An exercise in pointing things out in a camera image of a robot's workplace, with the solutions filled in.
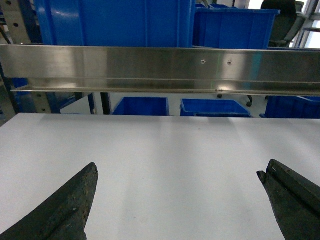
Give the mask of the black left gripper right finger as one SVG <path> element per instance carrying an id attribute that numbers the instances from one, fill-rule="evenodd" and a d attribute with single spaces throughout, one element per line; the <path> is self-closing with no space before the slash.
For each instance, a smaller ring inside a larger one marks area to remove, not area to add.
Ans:
<path id="1" fill-rule="evenodd" d="M 286 240 L 320 238 L 320 187 L 283 163 L 271 159 L 256 172 Z"/>

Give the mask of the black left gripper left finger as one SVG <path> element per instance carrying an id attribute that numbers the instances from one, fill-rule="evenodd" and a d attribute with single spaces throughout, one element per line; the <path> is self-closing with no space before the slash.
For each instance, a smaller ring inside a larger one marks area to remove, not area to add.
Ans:
<path id="1" fill-rule="evenodd" d="M 99 172 L 89 163 L 55 193 L 0 235 L 2 240 L 86 240 Z"/>

